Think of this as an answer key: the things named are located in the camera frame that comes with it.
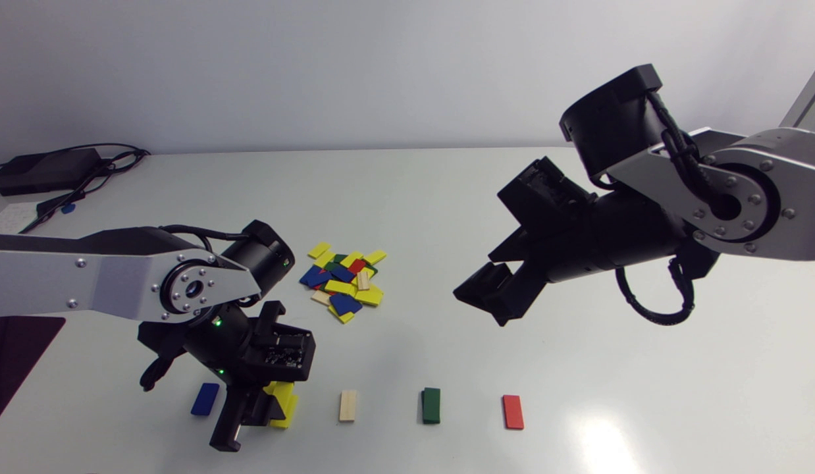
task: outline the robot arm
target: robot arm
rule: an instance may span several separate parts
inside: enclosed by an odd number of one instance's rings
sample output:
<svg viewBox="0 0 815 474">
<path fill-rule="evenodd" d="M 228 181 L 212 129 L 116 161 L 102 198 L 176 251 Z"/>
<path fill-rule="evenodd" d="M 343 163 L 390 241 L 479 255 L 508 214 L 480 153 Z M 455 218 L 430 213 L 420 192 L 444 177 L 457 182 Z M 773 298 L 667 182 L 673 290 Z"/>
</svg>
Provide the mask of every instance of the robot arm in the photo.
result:
<svg viewBox="0 0 815 474">
<path fill-rule="evenodd" d="M 635 67 L 563 114 L 589 179 L 610 192 L 589 194 L 549 159 L 535 161 L 498 193 L 521 227 L 455 297 L 504 326 L 546 283 L 615 270 L 633 309 L 672 325 L 691 314 L 691 281 L 720 253 L 815 260 L 815 133 L 684 133 L 658 98 L 661 85 L 651 65 Z M 667 255 L 684 302 L 661 315 L 637 302 L 624 267 Z M 513 274 L 505 261 L 523 263 Z"/>
<path fill-rule="evenodd" d="M 78 240 L 0 235 L 0 275 L 0 316 L 93 309 L 180 323 L 266 293 L 247 267 L 151 227 Z"/>
<path fill-rule="evenodd" d="M 199 248 L 173 234 L 196 234 Z M 220 255 L 209 238 L 233 240 Z M 119 228 L 78 240 L 0 235 L 0 316 L 94 309 L 143 321 L 138 339 L 157 354 L 140 383 L 151 390 L 173 360 L 189 353 L 226 383 L 226 401 L 209 444 L 237 451 L 242 425 L 289 416 L 263 390 L 273 381 L 306 381 L 311 331 L 276 322 L 278 301 L 253 306 L 289 272 L 294 255 L 269 227 L 241 234 L 202 228 Z"/>
</svg>

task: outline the wooden block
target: wooden block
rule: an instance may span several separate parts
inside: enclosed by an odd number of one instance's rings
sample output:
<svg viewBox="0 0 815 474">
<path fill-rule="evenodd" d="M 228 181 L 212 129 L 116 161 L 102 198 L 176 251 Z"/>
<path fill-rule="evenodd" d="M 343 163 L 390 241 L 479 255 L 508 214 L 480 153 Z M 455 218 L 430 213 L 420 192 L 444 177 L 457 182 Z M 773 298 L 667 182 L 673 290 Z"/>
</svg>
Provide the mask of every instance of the wooden block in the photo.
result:
<svg viewBox="0 0 815 474">
<path fill-rule="evenodd" d="M 314 291 L 314 295 L 311 297 L 311 299 L 317 301 L 317 303 L 325 304 L 326 306 L 331 304 L 329 303 L 329 294 L 320 290 Z"/>
<path fill-rule="evenodd" d="M 369 262 L 370 265 L 377 264 L 379 261 L 384 260 L 387 254 L 384 251 L 374 251 L 369 255 L 366 255 L 363 260 Z"/>
<path fill-rule="evenodd" d="M 314 265 L 320 268 L 325 268 L 326 264 L 332 261 L 334 255 L 335 254 L 332 251 L 324 251 L 322 255 L 317 257 L 317 260 L 314 260 Z"/>
<path fill-rule="evenodd" d="M 359 290 L 368 290 L 369 289 L 369 272 L 360 271 L 357 273 L 357 289 Z"/>
<path fill-rule="evenodd" d="M 351 282 L 354 279 L 354 273 L 351 273 L 349 270 L 343 268 L 340 265 L 335 265 L 332 268 L 332 275 L 334 275 L 338 280 L 342 282 Z"/>
<path fill-rule="evenodd" d="M 360 272 L 361 270 L 363 270 L 363 267 L 365 265 L 366 265 L 366 263 L 363 262 L 363 260 L 361 260 L 359 258 L 356 261 L 353 261 L 352 265 L 348 266 L 347 268 L 353 275 L 357 275 L 357 272 Z"/>
<path fill-rule="evenodd" d="M 340 264 L 341 264 L 342 266 L 344 266 L 344 267 L 347 267 L 347 268 L 348 268 L 348 267 L 350 267 L 350 265 L 352 265 L 352 264 L 354 263 L 354 261 L 356 261 L 357 259 L 363 259 L 363 254 L 362 254 L 362 253 L 360 253 L 360 252 L 352 252 L 352 253 L 350 253 L 349 255 L 347 255 L 347 256 L 346 256 L 346 258 L 344 258 L 344 260 L 342 260 L 342 261 L 340 262 Z"/>
<path fill-rule="evenodd" d="M 308 271 L 305 272 L 305 275 L 302 275 L 302 278 L 300 278 L 300 283 L 302 283 L 303 285 L 306 285 L 306 286 L 310 286 L 308 280 L 311 279 L 311 277 L 315 277 L 315 276 L 319 275 L 320 270 L 322 270 L 322 269 L 319 268 L 319 267 L 311 267 L 311 268 L 309 268 Z"/>
<path fill-rule="evenodd" d="M 325 282 L 332 279 L 332 273 L 326 272 L 325 270 L 319 269 L 318 267 L 312 267 L 312 268 L 317 268 L 320 271 L 319 271 L 319 273 L 317 273 L 315 275 L 309 276 L 305 280 L 306 282 L 308 282 L 308 287 L 309 288 L 316 288 L 316 287 L 322 285 L 323 283 L 325 283 Z"/>
<path fill-rule="evenodd" d="M 197 393 L 197 400 L 194 400 L 194 406 L 191 407 L 191 414 L 198 417 L 208 417 L 211 408 L 215 405 L 215 397 L 220 387 L 219 384 L 203 384 L 199 393 Z"/>
<path fill-rule="evenodd" d="M 422 390 L 422 423 L 440 423 L 440 389 L 425 387 Z"/>
<path fill-rule="evenodd" d="M 368 289 L 366 291 L 357 291 L 354 294 L 354 299 L 360 301 L 364 304 L 369 304 L 370 306 L 378 306 L 381 304 L 381 299 L 384 297 L 384 294 L 380 291 L 373 291 L 372 289 Z"/>
<path fill-rule="evenodd" d="M 501 399 L 504 401 L 504 423 L 507 429 L 525 429 L 525 418 L 521 416 L 519 396 L 505 395 Z"/>
<path fill-rule="evenodd" d="M 332 246 L 330 246 L 328 243 L 320 242 L 313 249 L 311 249 L 310 252 L 308 252 L 308 256 L 310 256 L 311 258 L 320 258 L 320 255 L 322 255 L 323 252 L 326 252 L 330 248 L 332 248 Z"/>
<path fill-rule="evenodd" d="M 289 429 L 290 424 L 294 422 L 294 414 L 296 414 L 296 405 L 299 403 L 300 396 L 293 395 L 288 402 L 288 409 L 284 410 L 284 420 L 270 420 L 270 426 L 273 428 Z"/>
<path fill-rule="evenodd" d="M 363 308 L 361 303 L 357 302 L 353 297 L 347 294 L 335 294 L 329 297 L 329 302 L 334 306 L 338 315 L 345 315 L 346 313 L 357 313 Z"/>
<path fill-rule="evenodd" d="M 340 322 L 342 322 L 344 324 L 352 321 L 353 319 L 354 319 L 354 313 L 352 311 L 346 313 L 345 315 L 338 316 L 338 320 L 340 320 Z"/>
<path fill-rule="evenodd" d="M 334 292 L 334 293 L 342 293 L 350 295 L 354 298 L 357 290 L 354 288 L 352 283 L 344 283 L 338 282 L 336 280 L 331 280 L 326 283 L 326 287 L 324 288 L 327 292 Z"/>
<path fill-rule="evenodd" d="M 354 422 L 357 390 L 344 390 L 340 393 L 340 422 Z"/>
</svg>

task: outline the white wall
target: white wall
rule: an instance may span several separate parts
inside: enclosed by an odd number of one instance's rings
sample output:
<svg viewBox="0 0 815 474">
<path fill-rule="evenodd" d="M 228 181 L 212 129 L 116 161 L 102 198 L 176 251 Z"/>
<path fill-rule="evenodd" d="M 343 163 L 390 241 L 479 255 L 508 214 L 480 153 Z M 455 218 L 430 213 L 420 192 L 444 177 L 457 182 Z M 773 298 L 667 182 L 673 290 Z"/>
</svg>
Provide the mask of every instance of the white wall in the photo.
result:
<svg viewBox="0 0 815 474">
<path fill-rule="evenodd" d="M 815 67 L 815 0 L 0 0 L 0 162 L 561 144 L 565 108 L 640 63 L 685 128 L 775 126 Z"/>
</svg>

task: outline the pile of colored blocks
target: pile of colored blocks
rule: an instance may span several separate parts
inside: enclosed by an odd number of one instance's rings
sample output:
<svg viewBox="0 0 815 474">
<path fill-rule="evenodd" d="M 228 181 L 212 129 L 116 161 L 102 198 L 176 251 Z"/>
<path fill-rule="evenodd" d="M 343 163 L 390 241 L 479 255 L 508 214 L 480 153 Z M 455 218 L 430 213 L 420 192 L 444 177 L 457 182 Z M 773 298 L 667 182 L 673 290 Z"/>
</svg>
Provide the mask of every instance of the pile of colored blocks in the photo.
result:
<svg viewBox="0 0 815 474">
<path fill-rule="evenodd" d="M 363 255 L 352 252 L 348 255 L 336 254 L 332 246 L 320 242 L 308 252 L 314 258 L 300 283 L 313 288 L 311 297 L 317 303 L 325 304 L 338 320 L 344 324 L 352 321 L 354 315 L 363 308 L 363 304 L 378 306 L 384 292 L 369 282 L 378 269 L 373 265 L 387 256 L 383 251 L 374 251 Z"/>
</svg>

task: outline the yellow block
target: yellow block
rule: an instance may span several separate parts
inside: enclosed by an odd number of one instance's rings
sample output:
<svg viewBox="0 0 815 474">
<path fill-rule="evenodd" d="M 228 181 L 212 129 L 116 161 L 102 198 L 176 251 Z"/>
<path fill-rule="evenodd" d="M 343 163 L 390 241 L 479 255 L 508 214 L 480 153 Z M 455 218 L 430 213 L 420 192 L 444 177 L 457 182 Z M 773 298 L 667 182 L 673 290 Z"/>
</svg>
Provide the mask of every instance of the yellow block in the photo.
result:
<svg viewBox="0 0 815 474">
<path fill-rule="evenodd" d="M 355 294 L 354 299 L 360 301 L 361 303 L 366 303 L 371 306 L 378 306 L 381 304 L 381 298 L 384 297 L 384 294 L 380 291 L 373 291 L 368 289 L 366 291 L 359 291 Z"/>
<path fill-rule="evenodd" d="M 290 424 L 293 423 L 294 420 L 294 413 L 296 413 L 296 403 L 299 402 L 299 399 L 300 396 L 298 395 L 291 396 L 288 409 L 282 410 L 284 411 L 284 420 L 270 420 L 270 426 L 281 429 L 290 428 Z"/>
<path fill-rule="evenodd" d="M 335 255 L 337 254 L 332 251 L 324 251 L 322 255 L 317 257 L 317 260 L 314 260 L 314 265 L 323 268 L 329 261 L 332 261 Z"/>
<path fill-rule="evenodd" d="M 350 267 L 350 265 L 354 263 L 354 261 L 359 259 L 363 259 L 363 254 L 360 252 L 352 252 L 349 255 L 347 255 L 346 258 L 344 258 L 344 260 L 340 262 L 340 264 L 348 268 Z"/>
<path fill-rule="evenodd" d="M 340 320 L 340 322 L 342 322 L 344 324 L 352 321 L 353 318 L 354 318 L 354 313 L 352 311 L 346 313 L 345 315 L 338 316 L 338 320 Z"/>
<path fill-rule="evenodd" d="M 323 289 L 325 289 L 326 291 L 333 291 L 334 293 L 347 294 L 353 298 L 354 295 L 357 293 L 357 289 L 355 289 L 352 283 L 338 282 L 335 280 L 329 280 L 326 283 L 326 287 Z"/>
<path fill-rule="evenodd" d="M 377 264 L 379 261 L 384 260 L 387 254 L 384 251 L 374 251 L 369 255 L 366 255 L 363 260 L 366 260 L 368 264 L 374 265 Z"/>
<path fill-rule="evenodd" d="M 323 254 L 324 251 L 327 251 L 330 248 L 332 248 L 332 246 L 330 246 L 329 243 L 320 242 L 319 244 L 317 244 L 317 246 L 311 249 L 310 252 L 308 252 L 308 256 L 310 256 L 311 258 L 318 258 L 320 255 Z"/>
<path fill-rule="evenodd" d="M 279 407 L 287 414 L 290 407 L 290 399 L 294 396 L 293 382 L 270 382 L 264 387 L 264 393 L 276 397 Z"/>
</svg>

